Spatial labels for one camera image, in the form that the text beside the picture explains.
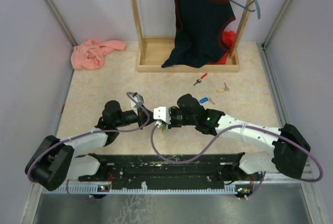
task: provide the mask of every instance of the wooden clothes rack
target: wooden clothes rack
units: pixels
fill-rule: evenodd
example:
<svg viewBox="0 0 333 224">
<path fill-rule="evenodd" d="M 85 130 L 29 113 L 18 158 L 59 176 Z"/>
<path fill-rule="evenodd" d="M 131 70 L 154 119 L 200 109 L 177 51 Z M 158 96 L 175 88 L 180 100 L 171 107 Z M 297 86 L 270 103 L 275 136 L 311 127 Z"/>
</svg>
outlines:
<svg viewBox="0 0 333 224">
<path fill-rule="evenodd" d="M 244 10 L 237 28 L 236 37 L 229 57 L 224 65 L 204 65 L 201 68 L 193 68 L 186 65 L 173 65 L 161 68 L 161 65 L 168 59 L 174 48 L 174 37 L 169 36 L 143 36 L 137 0 L 131 0 L 136 32 L 139 40 L 140 53 L 138 58 L 138 72 L 238 72 L 239 59 L 237 47 L 244 32 L 250 11 Z"/>
</svg>

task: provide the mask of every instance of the white cable connector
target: white cable connector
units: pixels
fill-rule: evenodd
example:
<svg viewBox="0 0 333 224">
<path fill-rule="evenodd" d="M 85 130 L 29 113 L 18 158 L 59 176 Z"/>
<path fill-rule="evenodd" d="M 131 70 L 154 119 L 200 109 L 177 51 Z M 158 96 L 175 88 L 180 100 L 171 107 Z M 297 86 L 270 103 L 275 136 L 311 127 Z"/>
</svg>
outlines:
<svg viewBox="0 0 333 224">
<path fill-rule="evenodd" d="M 156 121 L 155 125 L 157 125 L 157 128 L 161 128 L 161 126 L 163 125 L 163 123 L 161 121 Z"/>
</svg>

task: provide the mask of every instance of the metal floor plate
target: metal floor plate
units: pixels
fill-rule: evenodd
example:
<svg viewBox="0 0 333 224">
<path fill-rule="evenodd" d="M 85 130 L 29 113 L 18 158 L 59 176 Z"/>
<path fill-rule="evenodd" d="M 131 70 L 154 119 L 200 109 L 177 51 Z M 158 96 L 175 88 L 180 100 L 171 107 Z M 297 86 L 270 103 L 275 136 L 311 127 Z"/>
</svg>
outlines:
<svg viewBox="0 0 333 224">
<path fill-rule="evenodd" d="M 309 224 L 300 184 L 264 184 L 246 200 L 231 195 L 107 195 L 81 203 L 42 194 L 34 224 Z"/>
</svg>

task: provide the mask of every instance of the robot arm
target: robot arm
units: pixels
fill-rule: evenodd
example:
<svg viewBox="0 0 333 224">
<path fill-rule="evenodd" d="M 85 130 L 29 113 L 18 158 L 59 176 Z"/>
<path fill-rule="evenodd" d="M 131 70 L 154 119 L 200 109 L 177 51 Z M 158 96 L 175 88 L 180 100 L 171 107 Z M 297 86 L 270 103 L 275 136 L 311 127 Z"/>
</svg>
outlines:
<svg viewBox="0 0 333 224">
<path fill-rule="evenodd" d="M 154 109 L 153 117 L 159 127 L 170 129 L 190 125 L 203 134 L 217 135 L 228 127 L 242 126 L 224 132 L 221 137 L 252 144 L 263 151 L 245 153 L 239 161 L 241 170 L 248 175 L 259 171 L 279 171 L 291 178 L 301 178 L 308 156 L 280 138 L 265 133 L 270 131 L 287 137 L 310 151 L 310 146 L 295 126 L 285 124 L 283 128 L 270 128 L 244 122 L 222 111 L 204 109 L 190 94 L 180 97 L 177 105 L 178 108 Z"/>
<path fill-rule="evenodd" d="M 98 125 L 95 126 L 91 134 L 82 134 L 75 141 L 70 140 L 67 143 L 60 143 L 61 140 L 54 136 L 46 137 L 27 164 L 25 173 L 28 173 L 32 163 L 43 152 L 45 153 L 48 148 L 55 144 L 60 144 L 43 155 L 31 169 L 30 176 L 35 182 L 52 191 L 67 179 L 77 179 L 85 175 L 106 174 L 105 166 L 103 166 L 106 161 L 101 156 L 88 154 L 89 151 L 111 144 L 119 135 L 118 127 L 138 123 L 139 128 L 141 128 L 148 119 L 148 116 L 138 107 L 138 105 L 141 105 L 150 117 L 146 125 L 156 122 L 159 127 L 169 129 L 195 126 L 197 131 L 210 135 L 217 135 L 221 130 L 230 126 L 241 126 L 240 128 L 231 129 L 221 136 L 249 143 L 263 150 L 259 153 L 239 154 L 241 158 L 238 167 L 241 170 L 248 175 L 258 171 L 278 170 L 286 176 L 301 178 L 308 156 L 279 138 L 264 132 L 269 130 L 285 136 L 310 151 L 310 146 L 292 125 L 286 124 L 280 129 L 243 122 L 222 111 L 204 109 L 198 100 L 190 94 L 178 99 L 178 107 L 158 107 L 153 110 L 153 113 L 143 106 L 142 96 L 134 93 L 131 98 L 136 103 L 132 104 L 132 110 L 129 111 L 122 111 L 117 101 L 109 101 L 105 105 Z M 261 129 L 262 132 L 247 127 Z M 114 132 L 104 133 L 105 130 L 113 130 Z"/>
</svg>

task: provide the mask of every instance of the wooden base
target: wooden base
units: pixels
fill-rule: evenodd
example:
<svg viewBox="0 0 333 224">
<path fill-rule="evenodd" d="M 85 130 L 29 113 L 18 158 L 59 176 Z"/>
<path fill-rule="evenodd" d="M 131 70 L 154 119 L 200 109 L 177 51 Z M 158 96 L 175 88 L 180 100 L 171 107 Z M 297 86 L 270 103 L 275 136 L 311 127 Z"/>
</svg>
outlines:
<svg viewBox="0 0 333 224">
<path fill-rule="evenodd" d="M 224 65 L 204 65 L 201 68 L 193 68 L 186 65 L 174 65 L 161 68 L 161 65 L 168 59 L 174 48 L 174 37 L 152 36 L 143 37 L 144 55 L 139 54 L 138 72 L 238 72 L 239 60 L 237 51 L 233 57 L 227 59 Z"/>
</svg>

